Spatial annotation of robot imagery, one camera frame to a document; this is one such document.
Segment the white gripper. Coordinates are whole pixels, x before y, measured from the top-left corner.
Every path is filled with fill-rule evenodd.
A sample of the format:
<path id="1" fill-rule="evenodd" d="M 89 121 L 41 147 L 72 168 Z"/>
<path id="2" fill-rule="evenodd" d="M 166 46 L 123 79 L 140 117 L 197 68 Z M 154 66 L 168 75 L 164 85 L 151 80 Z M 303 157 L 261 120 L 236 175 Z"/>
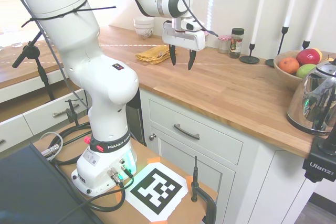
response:
<path id="1" fill-rule="evenodd" d="M 163 42 L 169 44 L 169 54 L 172 65 L 176 64 L 175 46 L 189 49 L 188 70 L 191 70 L 197 51 L 205 48 L 205 33 L 199 31 L 177 32 L 170 23 L 163 24 Z"/>

